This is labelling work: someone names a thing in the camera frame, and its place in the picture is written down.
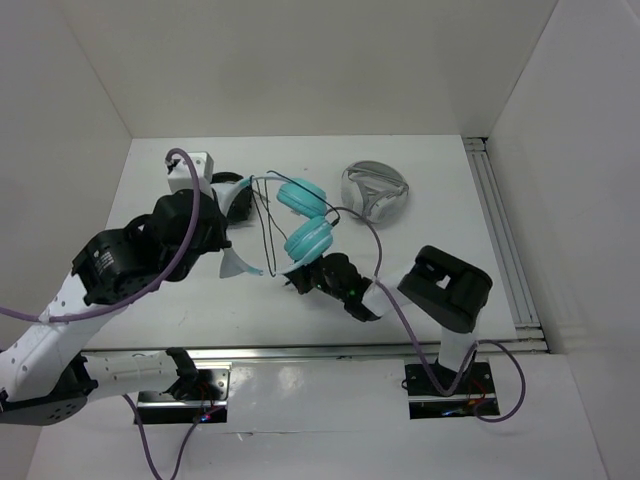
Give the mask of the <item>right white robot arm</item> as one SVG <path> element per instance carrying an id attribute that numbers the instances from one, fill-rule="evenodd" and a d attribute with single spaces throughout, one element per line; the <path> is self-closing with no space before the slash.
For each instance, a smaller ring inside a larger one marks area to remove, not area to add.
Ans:
<path id="1" fill-rule="evenodd" d="M 493 287 L 483 270 L 434 246 L 421 248 L 414 263 L 383 280 L 362 275 L 344 253 L 322 255 L 285 275 L 301 295 L 318 290 L 367 323 L 397 314 L 412 344 L 419 346 L 403 308 L 413 306 L 441 327 L 437 359 L 425 370 L 436 390 L 460 391 L 471 379 L 477 320 Z"/>

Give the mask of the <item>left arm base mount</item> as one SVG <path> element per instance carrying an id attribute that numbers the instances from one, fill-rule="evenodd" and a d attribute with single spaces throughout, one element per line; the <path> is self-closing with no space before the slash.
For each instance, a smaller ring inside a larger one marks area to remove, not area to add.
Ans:
<path id="1" fill-rule="evenodd" d="M 229 362 L 197 363 L 196 386 L 178 399 L 170 393 L 143 391 L 137 394 L 137 411 L 145 425 L 223 424 L 228 417 L 231 378 Z"/>

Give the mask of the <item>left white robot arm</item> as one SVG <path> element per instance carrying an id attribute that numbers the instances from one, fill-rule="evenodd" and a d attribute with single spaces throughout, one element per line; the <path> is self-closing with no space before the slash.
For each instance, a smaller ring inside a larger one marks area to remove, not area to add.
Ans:
<path id="1" fill-rule="evenodd" d="M 165 195 L 152 213 L 96 234 L 80 251 L 41 318 L 1 353 L 2 423 L 49 426 L 91 401 L 138 391 L 212 398 L 210 374 L 183 347 L 122 357 L 83 351 L 131 296 L 184 280 L 202 255 L 230 246 L 216 197 L 200 196 L 191 223 L 193 196 Z"/>

